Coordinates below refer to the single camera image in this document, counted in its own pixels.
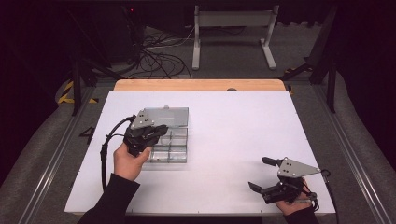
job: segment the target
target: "table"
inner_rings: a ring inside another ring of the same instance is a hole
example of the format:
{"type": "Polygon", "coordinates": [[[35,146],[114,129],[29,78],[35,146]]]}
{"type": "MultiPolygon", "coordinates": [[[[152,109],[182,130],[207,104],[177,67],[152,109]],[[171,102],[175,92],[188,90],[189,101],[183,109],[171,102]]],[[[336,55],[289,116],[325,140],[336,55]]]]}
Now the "table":
{"type": "MultiPolygon", "coordinates": [[[[106,99],[65,212],[83,214],[102,194],[101,145],[121,119],[152,106],[190,110],[188,161],[145,163],[142,184],[127,215],[269,216],[280,211],[250,190],[248,181],[274,186],[277,168],[262,157],[291,159],[318,167],[293,106],[279,80],[120,80],[106,99]],[[226,91],[230,88],[237,91],[226,91]]],[[[121,126],[119,133],[126,128],[121,126]]],[[[108,155],[121,138],[109,143],[108,155]]],[[[107,160],[107,175],[112,160],[107,160]]],[[[318,194],[318,214],[334,213],[321,175],[307,176],[318,194]]]]}

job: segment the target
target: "black sleeve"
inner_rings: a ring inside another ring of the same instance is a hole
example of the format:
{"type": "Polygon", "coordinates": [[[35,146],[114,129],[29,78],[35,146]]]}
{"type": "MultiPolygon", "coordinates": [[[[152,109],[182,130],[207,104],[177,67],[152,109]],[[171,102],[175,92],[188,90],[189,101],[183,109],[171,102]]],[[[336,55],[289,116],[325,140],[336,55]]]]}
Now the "black sleeve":
{"type": "Polygon", "coordinates": [[[314,207],[307,207],[300,211],[291,213],[285,216],[288,224],[319,224],[317,217],[315,216],[314,207]]]}
{"type": "Polygon", "coordinates": [[[121,224],[139,184],[111,174],[107,188],[96,206],[82,216],[78,224],[121,224]]]}

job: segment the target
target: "tripod leg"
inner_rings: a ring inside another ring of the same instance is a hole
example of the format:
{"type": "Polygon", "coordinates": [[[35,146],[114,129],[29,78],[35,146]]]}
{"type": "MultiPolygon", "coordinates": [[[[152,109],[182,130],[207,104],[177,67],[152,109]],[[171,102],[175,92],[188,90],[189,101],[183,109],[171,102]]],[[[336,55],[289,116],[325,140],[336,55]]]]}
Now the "tripod leg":
{"type": "Polygon", "coordinates": [[[329,80],[327,83],[327,106],[330,108],[332,113],[335,113],[334,110],[334,92],[335,92],[335,77],[336,77],[336,65],[335,62],[332,62],[330,71],[329,71],[329,80]]]}
{"type": "Polygon", "coordinates": [[[282,81],[286,81],[291,77],[295,77],[295,76],[299,75],[300,73],[302,73],[303,71],[305,71],[309,68],[311,68],[311,65],[305,63],[305,64],[301,65],[300,67],[298,67],[294,70],[291,70],[289,73],[285,73],[285,75],[283,77],[280,77],[279,79],[282,81]]]}
{"type": "Polygon", "coordinates": [[[78,71],[79,61],[73,61],[73,71],[72,71],[72,78],[73,78],[73,92],[74,92],[74,110],[72,116],[75,116],[78,110],[81,108],[81,83],[80,83],[80,75],[78,71]]]}

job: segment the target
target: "white tabletop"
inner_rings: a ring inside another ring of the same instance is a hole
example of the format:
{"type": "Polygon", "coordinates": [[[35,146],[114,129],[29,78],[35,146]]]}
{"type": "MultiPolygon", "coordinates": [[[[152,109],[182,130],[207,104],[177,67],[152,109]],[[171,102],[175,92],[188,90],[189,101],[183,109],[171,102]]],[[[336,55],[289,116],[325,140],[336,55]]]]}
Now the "white tabletop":
{"type": "MultiPolygon", "coordinates": [[[[141,184],[127,214],[265,216],[280,213],[253,192],[248,181],[269,188],[279,179],[277,167],[262,157],[292,160],[318,167],[287,91],[112,91],[80,167],[65,212],[82,214],[102,195],[99,152],[113,127],[145,107],[188,107],[188,161],[145,163],[141,184]]],[[[128,123],[116,133],[124,133],[128,123]]],[[[113,137],[107,156],[122,141],[113,137]]],[[[320,174],[307,176],[318,194],[318,214],[334,213],[320,174]]]]}

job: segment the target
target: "metal bracket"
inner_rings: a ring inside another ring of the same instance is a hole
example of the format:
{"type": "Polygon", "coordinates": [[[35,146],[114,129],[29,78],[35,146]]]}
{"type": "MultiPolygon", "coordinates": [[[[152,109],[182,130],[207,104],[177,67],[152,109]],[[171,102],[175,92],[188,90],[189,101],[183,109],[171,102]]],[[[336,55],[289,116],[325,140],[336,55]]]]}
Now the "metal bracket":
{"type": "Polygon", "coordinates": [[[298,161],[290,160],[287,157],[283,159],[283,162],[279,167],[279,171],[277,172],[279,176],[291,177],[291,178],[302,177],[305,175],[313,175],[317,173],[320,173],[319,168],[305,165],[298,161]]]}
{"type": "Polygon", "coordinates": [[[145,128],[148,126],[154,125],[154,120],[150,119],[149,116],[146,114],[145,110],[140,110],[139,113],[137,114],[136,118],[134,119],[134,122],[131,125],[131,129],[139,129],[139,128],[145,128]]]}

